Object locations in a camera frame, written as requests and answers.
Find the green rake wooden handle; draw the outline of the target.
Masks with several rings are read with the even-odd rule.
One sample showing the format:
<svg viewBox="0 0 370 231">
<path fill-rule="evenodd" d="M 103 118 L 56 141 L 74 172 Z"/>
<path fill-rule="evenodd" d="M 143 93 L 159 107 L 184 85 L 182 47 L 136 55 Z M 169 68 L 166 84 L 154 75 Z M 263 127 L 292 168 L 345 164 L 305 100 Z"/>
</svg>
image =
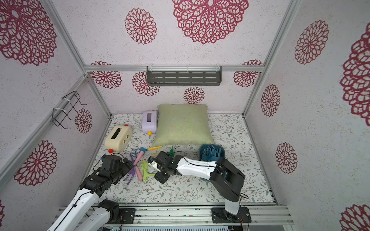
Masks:
<svg viewBox="0 0 370 231">
<path fill-rule="evenodd" d="M 172 158 L 174 158 L 174 149 L 173 149 L 173 147 L 170 149 L 170 151 L 167 154 L 169 156 L 171 156 Z"/>
</svg>

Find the lime rake wooden handle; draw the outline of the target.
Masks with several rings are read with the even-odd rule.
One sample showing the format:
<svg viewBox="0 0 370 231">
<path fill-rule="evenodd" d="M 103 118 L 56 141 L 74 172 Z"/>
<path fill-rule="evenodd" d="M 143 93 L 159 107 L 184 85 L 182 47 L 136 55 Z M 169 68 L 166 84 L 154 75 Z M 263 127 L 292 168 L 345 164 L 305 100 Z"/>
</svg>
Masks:
<svg viewBox="0 0 370 231">
<path fill-rule="evenodd" d="M 139 165 L 142 167 L 142 170 L 143 170 L 143 181 L 145 181 L 148 177 L 154 177 L 156 174 L 155 173 L 149 173 L 148 172 L 148 169 L 149 169 L 149 164 L 148 162 L 145 162 L 145 161 L 139 161 Z"/>
</svg>

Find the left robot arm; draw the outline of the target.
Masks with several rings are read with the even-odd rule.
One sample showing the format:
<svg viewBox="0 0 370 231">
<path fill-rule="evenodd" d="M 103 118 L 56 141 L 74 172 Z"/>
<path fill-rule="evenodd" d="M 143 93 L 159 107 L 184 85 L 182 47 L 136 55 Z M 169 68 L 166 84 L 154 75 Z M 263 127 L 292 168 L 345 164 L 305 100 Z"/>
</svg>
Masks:
<svg viewBox="0 0 370 231">
<path fill-rule="evenodd" d="M 103 155 L 101 160 L 102 165 L 83 180 L 79 190 L 49 231 L 97 231 L 107 223 L 121 221 L 119 204 L 105 199 L 86 221 L 79 224 L 104 192 L 118 184 L 134 168 L 129 159 L 117 155 Z"/>
</svg>

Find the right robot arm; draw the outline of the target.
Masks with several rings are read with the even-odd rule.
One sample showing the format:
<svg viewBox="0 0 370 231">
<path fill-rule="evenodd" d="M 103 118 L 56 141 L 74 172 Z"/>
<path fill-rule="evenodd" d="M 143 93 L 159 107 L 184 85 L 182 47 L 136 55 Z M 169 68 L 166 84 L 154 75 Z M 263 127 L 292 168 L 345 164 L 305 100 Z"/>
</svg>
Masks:
<svg viewBox="0 0 370 231">
<path fill-rule="evenodd" d="M 242 193 L 245 175 L 225 158 L 218 161 L 199 161 L 161 151 L 149 157 L 148 164 L 157 170 L 154 178 L 164 184 L 170 176 L 193 176 L 208 180 L 225 199 L 223 208 L 211 208 L 213 223 L 251 223 L 249 209 L 241 205 L 241 199 L 249 197 Z"/>
</svg>

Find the blue rake yellow handle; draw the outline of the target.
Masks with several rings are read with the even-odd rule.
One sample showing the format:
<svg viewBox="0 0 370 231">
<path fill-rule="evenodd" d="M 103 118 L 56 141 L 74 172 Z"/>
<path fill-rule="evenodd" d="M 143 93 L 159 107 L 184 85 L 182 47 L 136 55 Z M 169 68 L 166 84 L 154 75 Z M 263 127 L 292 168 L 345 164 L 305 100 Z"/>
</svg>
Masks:
<svg viewBox="0 0 370 231">
<path fill-rule="evenodd" d="M 215 146 L 211 145 L 202 151 L 201 158 L 203 161 L 218 161 L 221 157 L 221 154 L 221 148 L 216 148 Z"/>
</svg>

